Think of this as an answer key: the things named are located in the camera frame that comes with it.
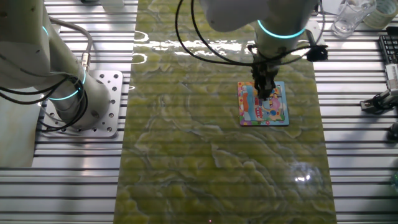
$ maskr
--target black wire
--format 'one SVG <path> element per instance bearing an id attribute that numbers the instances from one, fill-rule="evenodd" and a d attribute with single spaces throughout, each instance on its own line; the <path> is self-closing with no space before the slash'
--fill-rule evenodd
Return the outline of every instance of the black wire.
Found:
<path id="1" fill-rule="evenodd" d="M 261 62 L 254 62 L 254 63 L 220 62 L 220 61 L 214 61 L 214 60 L 209 60 L 209 59 L 206 59 L 206 58 L 202 58 L 202 57 L 196 56 L 196 55 L 193 54 L 191 51 L 189 51 L 189 50 L 187 49 L 187 47 L 184 45 L 184 43 L 182 42 L 182 39 L 181 39 L 181 36 L 180 36 L 180 32 L 178 31 L 178 16 L 179 16 L 179 14 L 180 14 L 180 10 L 181 10 L 182 3 L 183 3 L 183 0 L 180 0 L 180 2 L 178 3 L 178 6 L 177 6 L 177 11 L 176 11 L 176 13 L 175 13 L 175 24 L 174 24 L 174 25 L 175 25 L 175 32 L 176 32 L 176 35 L 177 35 L 177 39 L 178 39 L 178 41 L 180 42 L 180 44 L 181 44 L 181 46 L 183 47 L 183 49 L 184 49 L 189 55 L 191 55 L 192 57 L 197 58 L 197 59 L 199 59 L 199 60 L 202 60 L 202 61 L 204 61 L 204 62 L 217 63 L 217 64 L 223 64 L 223 65 L 239 65 L 239 66 L 252 67 L 252 66 L 254 66 L 254 65 L 260 65 L 260 64 L 263 64 L 263 63 L 269 63 L 269 62 L 278 61 L 278 60 L 284 58 L 285 56 L 287 56 L 288 54 L 291 54 L 291 53 L 296 52 L 296 51 L 298 51 L 298 50 L 311 49 L 311 48 L 315 47 L 315 46 L 304 46 L 304 47 L 299 47 L 299 48 L 297 48 L 297 49 L 293 49 L 293 50 L 290 50 L 290 51 L 281 53 L 280 55 L 275 56 L 275 57 L 272 57 L 272 58 L 269 58 L 269 59 L 267 59 L 267 60 L 263 60 L 263 61 L 261 61 Z M 203 39 L 203 37 L 201 38 L 201 40 L 202 40 L 202 42 L 203 42 L 204 44 L 206 44 L 206 41 Z"/>
<path id="2" fill-rule="evenodd" d="M 66 81 L 67 79 L 68 79 L 68 77 L 66 77 L 64 80 L 60 81 L 59 83 L 57 83 L 57 84 L 55 84 L 55 85 L 53 85 L 53 86 L 50 86 L 50 87 L 48 87 L 48 88 L 46 88 L 46 89 L 44 89 L 44 90 L 35 91 L 35 92 L 21 92 L 21 91 L 9 90 L 9 89 L 4 88 L 4 87 L 0 87 L 0 90 L 1 90 L 1 91 L 5 91 L 5 92 L 8 92 L 8 93 L 12 93 L 12 94 L 17 94 L 17 95 L 25 95 L 25 96 L 38 95 L 38 94 L 46 93 L 46 92 L 48 92 L 48 91 L 50 91 L 50 90 L 52 90 L 52 89 L 58 87 L 59 84 L 62 84 L 62 83 L 63 83 L 64 81 Z"/>
<path id="3" fill-rule="evenodd" d="M 43 98 L 38 99 L 38 100 L 35 100 L 35 101 L 19 101 L 19 100 L 15 100 L 15 99 L 13 99 L 13 98 L 11 98 L 11 97 L 6 96 L 5 94 L 3 94 L 3 93 L 1 93 L 1 92 L 0 92 L 0 97 L 6 99 L 6 100 L 8 100 L 8 101 L 11 101 L 11 102 L 13 102 L 13 103 L 17 103 L 17 104 L 19 104 L 19 105 L 33 105 L 33 104 L 36 104 L 36 103 L 43 102 L 43 101 L 45 101 L 46 99 L 50 98 L 50 96 L 58 89 L 58 87 L 59 87 L 62 83 L 64 83 L 65 81 L 67 81 L 68 79 L 69 79 L 69 77 L 66 77 L 66 78 L 63 79 L 60 83 L 58 83 L 58 84 L 56 85 L 56 87 L 55 87 L 54 89 L 52 89 L 47 95 L 45 95 Z"/>
<path id="4" fill-rule="evenodd" d="M 234 63 L 234 64 L 238 64 L 240 62 L 236 62 L 234 60 L 228 59 L 222 55 L 220 55 L 216 50 L 214 50 L 212 47 L 210 47 L 210 45 L 207 43 L 207 41 L 202 37 L 202 35 L 200 34 L 199 28 L 197 26 L 197 22 L 195 20 L 195 0 L 191 0 L 191 17 L 192 17 L 192 24 L 193 27 L 195 28 L 196 33 L 199 36 L 199 39 L 202 41 L 202 43 L 204 43 L 206 45 L 206 47 L 213 52 L 215 55 L 217 55 L 219 58 L 229 62 L 229 63 Z"/>
<path id="5" fill-rule="evenodd" d="M 77 30 L 77 31 L 81 32 L 83 35 L 85 35 L 87 37 L 87 39 L 88 39 L 87 48 L 85 50 L 85 53 L 90 53 L 91 48 L 93 46 L 93 37 L 91 36 L 91 34 L 87 30 L 85 30 L 84 28 L 82 28 L 80 26 L 72 24 L 70 22 L 65 22 L 65 21 L 62 21 L 62 20 L 59 20 L 59 19 L 56 19 L 56 18 L 52 18 L 52 17 L 50 17 L 50 21 L 55 23 L 55 24 L 64 26 L 64 27 L 71 28 L 73 30 Z"/>
<path id="6" fill-rule="evenodd" d="M 80 88 L 83 88 L 83 84 L 82 84 L 81 81 L 79 81 L 79 85 L 80 85 Z M 44 132 L 44 133 L 49 133 L 49 132 L 63 130 L 63 129 L 69 128 L 70 126 L 73 126 L 74 124 L 76 124 L 84 116 L 84 114 L 87 111 L 87 107 L 88 107 L 87 92 L 85 90 L 84 90 L 84 94 L 81 97 L 85 98 L 85 107 L 84 107 L 83 110 L 81 110 L 81 105 L 79 105 L 79 109 L 78 110 L 80 110 L 81 113 L 77 113 L 76 116 L 71 121 L 69 121 L 67 124 L 65 124 L 64 126 L 61 126 L 61 127 L 50 126 L 48 124 L 45 124 L 43 121 L 39 121 L 39 123 L 41 125 L 43 125 L 43 126 L 45 126 L 47 128 L 47 129 L 41 129 L 40 131 Z"/>

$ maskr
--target colorful card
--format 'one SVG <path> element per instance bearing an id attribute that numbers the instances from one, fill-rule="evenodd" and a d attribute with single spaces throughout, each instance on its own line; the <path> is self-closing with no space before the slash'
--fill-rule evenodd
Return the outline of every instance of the colorful card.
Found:
<path id="1" fill-rule="evenodd" d="M 286 92 L 284 82 L 275 82 L 276 88 L 266 100 L 257 97 L 253 82 L 239 82 L 239 118 L 241 126 L 287 126 Z"/>

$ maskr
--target marble pattern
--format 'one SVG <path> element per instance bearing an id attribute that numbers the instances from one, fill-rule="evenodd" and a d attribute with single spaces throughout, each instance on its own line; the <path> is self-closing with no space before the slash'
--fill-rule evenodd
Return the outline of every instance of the marble pattern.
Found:
<path id="1" fill-rule="evenodd" d="M 313 65 L 281 67 L 288 127 L 240 127 L 237 82 L 251 68 L 188 56 L 174 31 L 176 0 L 140 0 L 116 199 L 121 223 L 336 223 Z M 203 36 L 231 59 L 250 62 L 254 29 Z M 189 3 L 182 38 L 197 55 Z"/>
<path id="2" fill-rule="evenodd" d="M 27 88 L 19 91 L 36 90 Z M 39 98 L 8 93 L 6 95 L 21 101 Z M 0 167 L 32 166 L 39 113 L 38 105 L 17 105 L 0 98 Z"/>

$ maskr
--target clear plastic container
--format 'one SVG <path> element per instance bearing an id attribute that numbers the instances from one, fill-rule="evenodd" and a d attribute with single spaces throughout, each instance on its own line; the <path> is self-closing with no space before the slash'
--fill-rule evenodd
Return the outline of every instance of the clear plastic container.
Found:
<path id="1" fill-rule="evenodd" d="M 346 0 L 331 29 L 338 37 L 347 38 L 375 10 L 376 0 Z"/>

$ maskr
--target table surface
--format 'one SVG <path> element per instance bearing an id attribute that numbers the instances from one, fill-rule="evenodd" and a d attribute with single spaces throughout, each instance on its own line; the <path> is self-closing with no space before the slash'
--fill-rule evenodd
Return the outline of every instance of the table surface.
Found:
<path id="1" fill-rule="evenodd" d="M 112 141 L 37 139 L 33 166 L 0 169 L 0 223 L 112 223 L 126 114 L 137 0 L 107 13 L 98 2 L 46 0 L 49 14 L 90 31 L 92 70 L 119 70 L 124 94 L 119 135 Z M 321 17 L 312 18 L 321 22 Z M 330 59 L 314 63 L 338 223 L 398 223 L 398 193 L 390 176 L 398 170 L 398 147 L 386 144 L 397 112 L 361 112 L 359 101 L 386 90 L 377 39 L 385 31 L 361 24 L 348 39 L 324 38 Z M 398 19 L 391 25 L 396 26 Z M 61 37 L 80 57 L 86 38 L 62 27 Z"/>

